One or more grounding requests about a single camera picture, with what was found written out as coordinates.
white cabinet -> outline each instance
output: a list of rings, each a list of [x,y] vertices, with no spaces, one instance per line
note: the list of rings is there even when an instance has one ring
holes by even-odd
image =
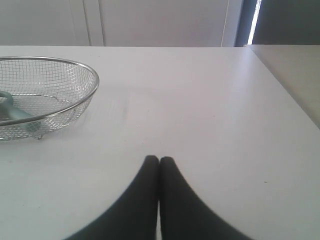
[[[2,0],[0,45],[232,47],[243,0]]]

metal strainer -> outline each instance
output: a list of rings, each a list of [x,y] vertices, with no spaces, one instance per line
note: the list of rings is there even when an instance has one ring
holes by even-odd
[[[73,123],[88,107],[98,85],[96,71],[80,62],[0,57],[0,141],[40,139]]]

